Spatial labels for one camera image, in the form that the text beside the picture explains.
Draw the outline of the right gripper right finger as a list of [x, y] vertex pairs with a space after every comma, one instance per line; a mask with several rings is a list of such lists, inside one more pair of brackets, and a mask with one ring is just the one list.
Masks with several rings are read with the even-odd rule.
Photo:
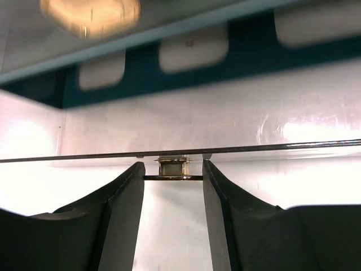
[[214, 270], [359, 270], [360, 206], [282, 209], [202, 165]]

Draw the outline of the clear drawer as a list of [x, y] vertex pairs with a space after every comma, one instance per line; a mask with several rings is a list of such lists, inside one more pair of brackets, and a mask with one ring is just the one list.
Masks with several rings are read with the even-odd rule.
[[360, 138], [360, 87], [200, 88], [56, 110], [1, 92], [1, 157]]

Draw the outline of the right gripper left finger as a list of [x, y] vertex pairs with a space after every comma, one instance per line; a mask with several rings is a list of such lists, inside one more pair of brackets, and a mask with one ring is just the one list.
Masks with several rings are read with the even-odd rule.
[[132, 270], [145, 166], [52, 213], [1, 210], [2, 270]]

